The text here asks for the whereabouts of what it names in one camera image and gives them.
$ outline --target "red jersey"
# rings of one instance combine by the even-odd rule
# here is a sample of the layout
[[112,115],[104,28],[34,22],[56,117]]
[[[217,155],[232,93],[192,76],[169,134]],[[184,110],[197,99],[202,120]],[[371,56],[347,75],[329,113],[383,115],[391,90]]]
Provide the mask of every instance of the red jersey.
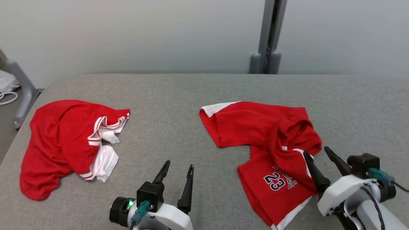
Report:
[[31,139],[21,164],[20,189],[42,201],[60,178],[76,172],[85,180],[106,182],[118,161],[109,145],[119,143],[129,109],[115,110],[79,100],[55,101],[37,109],[30,122]]
[[238,101],[204,106],[199,114],[218,147],[251,146],[238,176],[253,210],[283,230],[316,195],[303,152],[317,154],[321,139],[305,108]]

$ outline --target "gray table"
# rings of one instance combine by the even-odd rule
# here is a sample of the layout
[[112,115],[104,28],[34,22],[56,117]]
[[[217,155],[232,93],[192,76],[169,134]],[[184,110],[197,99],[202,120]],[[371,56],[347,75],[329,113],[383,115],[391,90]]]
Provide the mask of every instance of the gray table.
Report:
[[[113,108],[130,108],[131,118],[114,145],[119,155],[107,183],[70,174],[45,201],[20,192],[22,158],[37,108],[60,99],[80,99]],[[109,222],[112,200],[135,197],[166,160],[164,199],[175,205],[190,164],[195,165],[192,211],[195,229],[269,229],[253,212],[237,175],[249,160],[249,147],[219,149],[199,118],[199,108],[229,101],[256,101],[307,108],[323,145],[347,158],[368,152],[381,169],[409,186],[409,82],[356,76],[229,74],[100,74],[54,82],[40,95],[0,166],[2,229],[125,229]],[[341,175],[322,151],[316,165],[332,181]],[[409,226],[409,195],[398,190],[384,203]],[[323,217],[317,199],[286,228],[342,229]]]

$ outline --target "black cable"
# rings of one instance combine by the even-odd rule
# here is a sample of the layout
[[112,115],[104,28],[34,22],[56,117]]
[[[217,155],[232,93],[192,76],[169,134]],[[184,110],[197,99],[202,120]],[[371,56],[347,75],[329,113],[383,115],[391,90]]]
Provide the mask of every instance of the black cable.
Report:
[[396,186],[398,186],[400,189],[402,189],[405,192],[409,192],[409,189],[405,189],[403,186],[401,186],[400,184],[396,183],[395,181],[392,181],[393,184],[395,184]]
[[371,201],[375,205],[375,209],[378,212],[379,221],[381,222],[381,230],[385,230],[385,223],[383,221],[382,213],[381,213],[381,210],[379,209],[378,202],[375,200],[372,193],[369,192],[364,186],[362,186],[361,189],[364,190],[366,194],[368,194],[369,198],[371,198]]
[[134,227],[135,227],[135,221],[132,221],[132,224],[130,225],[129,230],[133,230]]

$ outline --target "jersey lettering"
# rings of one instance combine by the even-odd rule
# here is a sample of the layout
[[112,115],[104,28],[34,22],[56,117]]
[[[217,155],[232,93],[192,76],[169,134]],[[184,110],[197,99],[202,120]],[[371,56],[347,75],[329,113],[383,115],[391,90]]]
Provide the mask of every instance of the jersey lettering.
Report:
[[273,169],[277,170],[278,172],[273,172],[271,175],[264,177],[265,182],[270,185],[271,190],[277,191],[286,184],[287,188],[291,189],[298,184],[297,180],[294,180],[291,176],[285,174],[277,165],[273,166]]

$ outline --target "camera lens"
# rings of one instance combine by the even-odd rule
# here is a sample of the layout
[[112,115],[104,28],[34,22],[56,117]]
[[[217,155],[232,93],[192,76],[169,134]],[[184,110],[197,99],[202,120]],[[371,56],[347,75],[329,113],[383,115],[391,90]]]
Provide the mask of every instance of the camera lens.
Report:
[[128,227],[128,213],[134,200],[134,198],[117,197],[111,204],[109,221]]

